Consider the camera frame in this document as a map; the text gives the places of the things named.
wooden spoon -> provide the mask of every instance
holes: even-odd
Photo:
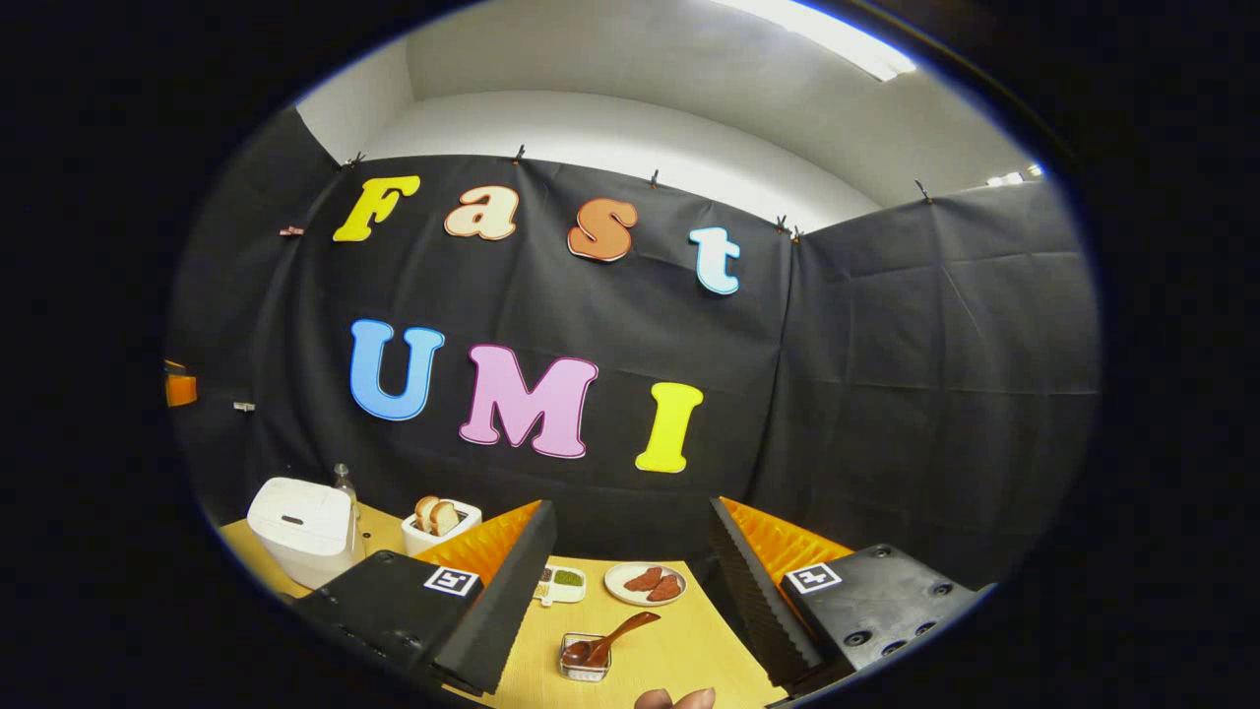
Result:
[[[564,649],[564,654],[561,659],[566,665],[578,667],[602,667],[609,662],[609,647],[612,646],[612,641],[638,627],[646,626],[648,623],[659,620],[660,616],[649,611],[635,613],[634,616],[626,618],[626,622],[617,626],[617,630],[612,631],[612,635],[610,636],[605,636],[595,642],[580,640],[573,645],[570,645]]]

green sauce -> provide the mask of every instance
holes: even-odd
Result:
[[[552,583],[558,583],[561,586],[582,586],[582,577],[575,574],[573,572],[556,572],[556,578]]]

finger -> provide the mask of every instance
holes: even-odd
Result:
[[[713,688],[701,689],[679,699],[678,704],[674,704],[674,709],[713,709],[716,700],[717,693],[713,691]]]
[[[669,709],[674,700],[663,689],[653,689],[639,695],[634,703],[634,709]]]

white wall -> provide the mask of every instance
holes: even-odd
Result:
[[[350,64],[297,102],[306,127],[338,162],[415,102],[407,43],[394,42]]]
[[[311,125],[306,112],[302,117]],[[311,131],[324,142],[314,126]],[[835,175],[746,132],[690,113],[592,93],[499,91],[430,98],[404,108],[365,144],[343,150],[353,156],[360,147],[367,159],[512,156],[522,142],[525,159],[644,179],[659,169],[662,184],[767,220],[786,213],[789,225],[806,232],[879,208]]]

blue letter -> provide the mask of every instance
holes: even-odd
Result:
[[[698,228],[692,232],[690,238],[701,244],[696,251],[696,275],[704,287],[718,295],[731,295],[740,290],[740,278],[726,275],[726,257],[740,257],[740,244],[726,239],[726,229]]]
[[[381,392],[381,358],[386,343],[393,337],[393,327],[379,320],[355,320],[350,325],[354,335],[354,353],[350,354],[350,394],[373,417],[391,422],[406,422],[425,409],[428,399],[428,375],[433,366],[433,351],[446,341],[442,332],[428,327],[407,327],[402,337],[411,345],[407,363],[407,387],[402,397],[389,397]]]

